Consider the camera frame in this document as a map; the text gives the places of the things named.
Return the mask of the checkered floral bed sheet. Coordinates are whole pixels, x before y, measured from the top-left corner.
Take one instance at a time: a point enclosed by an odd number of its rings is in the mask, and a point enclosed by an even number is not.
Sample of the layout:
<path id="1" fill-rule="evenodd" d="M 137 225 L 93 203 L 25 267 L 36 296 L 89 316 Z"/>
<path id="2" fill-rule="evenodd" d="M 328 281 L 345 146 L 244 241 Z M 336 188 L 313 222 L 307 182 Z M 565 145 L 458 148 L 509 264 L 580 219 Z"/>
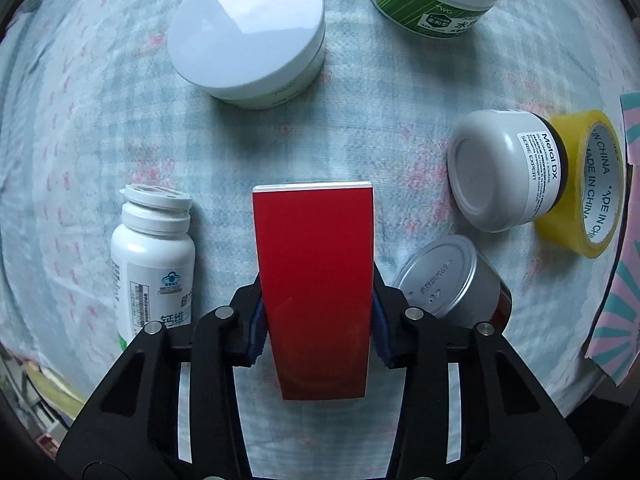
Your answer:
<path id="1" fill-rule="evenodd" d="M 284 105 L 222 104 L 174 71 L 182 0 L 25 0 L 1 44 L 1 341 L 90 396 L 120 353 L 110 241 L 122 188 L 193 197 L 196 313 L 254 280 L 258 184 L 369 181 L 386 282 L 448 233 L 469 237 L 513 297 L 506 338 L 563 413 L 603 376 L 584 356 L 615 263 L 488 234 L 460 216 L 446 151 L 472 110 L 602 110 L 639 87 L 620 0 L 499 0 L 468 32 L 430 39 L 370 0 L 326 2 L 326 62 Z"/>

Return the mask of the large white lidded jar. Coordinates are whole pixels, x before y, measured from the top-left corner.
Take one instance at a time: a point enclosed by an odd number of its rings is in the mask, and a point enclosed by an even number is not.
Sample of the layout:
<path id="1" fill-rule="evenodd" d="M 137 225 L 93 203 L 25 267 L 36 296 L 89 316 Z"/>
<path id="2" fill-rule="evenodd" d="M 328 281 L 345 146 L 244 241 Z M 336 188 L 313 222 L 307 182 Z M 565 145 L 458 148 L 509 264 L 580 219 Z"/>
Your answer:
<path id="1" fill-rule="evenodd" d="M 294 99 L 326 58 L 324 0 L 183 0 L 167 49 L 178 75 L 244 110 Z"/>

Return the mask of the silver red tin can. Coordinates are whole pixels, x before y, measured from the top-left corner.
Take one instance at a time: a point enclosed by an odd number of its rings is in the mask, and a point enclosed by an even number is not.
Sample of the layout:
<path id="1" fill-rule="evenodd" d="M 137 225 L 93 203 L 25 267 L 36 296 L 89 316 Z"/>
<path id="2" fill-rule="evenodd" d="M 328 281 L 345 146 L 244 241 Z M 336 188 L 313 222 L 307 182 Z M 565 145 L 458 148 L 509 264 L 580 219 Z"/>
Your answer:
<path id="1" fill-rule="evenodd" d="M 463 235 L 439 237 L 399 271 L 394 286 L 411 307 L 455 326 L 486 322 L 501 333 L 512 312 L 512 295 L 500 274 Z"/>

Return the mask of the white Metal DX jar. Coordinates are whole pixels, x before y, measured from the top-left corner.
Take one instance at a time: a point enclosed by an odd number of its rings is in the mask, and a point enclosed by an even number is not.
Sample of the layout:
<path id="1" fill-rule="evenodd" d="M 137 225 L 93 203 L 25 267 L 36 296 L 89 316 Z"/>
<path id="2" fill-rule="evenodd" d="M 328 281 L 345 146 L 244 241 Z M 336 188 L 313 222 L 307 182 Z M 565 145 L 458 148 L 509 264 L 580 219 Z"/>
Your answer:
<path id="1" fill-rule="evenodd" d="M 474 110 L 447 153 L 454 201 L 474 228 L 498 233 L 542 217 L 566 187 L 567 151 L 556 129 L 524 110 Z"/>

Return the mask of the white pill bottle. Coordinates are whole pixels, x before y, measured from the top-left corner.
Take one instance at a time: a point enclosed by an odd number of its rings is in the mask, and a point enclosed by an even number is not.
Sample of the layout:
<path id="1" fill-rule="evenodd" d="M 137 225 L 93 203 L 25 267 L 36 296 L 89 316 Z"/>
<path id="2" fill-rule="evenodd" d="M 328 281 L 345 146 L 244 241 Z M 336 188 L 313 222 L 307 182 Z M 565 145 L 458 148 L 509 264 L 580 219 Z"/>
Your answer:
<path id="1" fill-rule="evenodd" d="M 125 349 L 152 321 L 192 323 L 195 245 L 192 197 L 158 185 L 126 185 L 120 225 L 111 237 L 119 345 Z"/>

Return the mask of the red rectangular box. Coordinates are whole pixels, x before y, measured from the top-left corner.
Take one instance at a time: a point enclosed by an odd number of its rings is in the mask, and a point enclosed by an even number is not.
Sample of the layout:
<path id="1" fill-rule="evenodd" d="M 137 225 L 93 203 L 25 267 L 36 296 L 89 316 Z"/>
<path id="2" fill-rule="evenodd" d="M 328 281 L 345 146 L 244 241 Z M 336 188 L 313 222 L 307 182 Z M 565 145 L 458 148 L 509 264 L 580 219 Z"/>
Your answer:
<path id="1" fill-rule="evenodd" d="M 286 400 L 366 393 L 374 274 L 369 181 L 257 185 L 262 302 Z"/>

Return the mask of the yellow tape roll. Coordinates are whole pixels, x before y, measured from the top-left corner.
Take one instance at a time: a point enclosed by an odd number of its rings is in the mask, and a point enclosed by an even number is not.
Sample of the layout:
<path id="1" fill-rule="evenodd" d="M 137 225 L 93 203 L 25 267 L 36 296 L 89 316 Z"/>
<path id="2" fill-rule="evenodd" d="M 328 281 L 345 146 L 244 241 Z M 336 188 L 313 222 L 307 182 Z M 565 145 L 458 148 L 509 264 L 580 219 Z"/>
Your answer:
<path id="1" fill-rule="evenodd" d="M 556 115 L 549 124 L 566 151 L 566 182 L 556 204 L 534 225 L 544 240 L 597 258 L 611 243 L 623 208 L 620 141 L 600 110 Z"/>

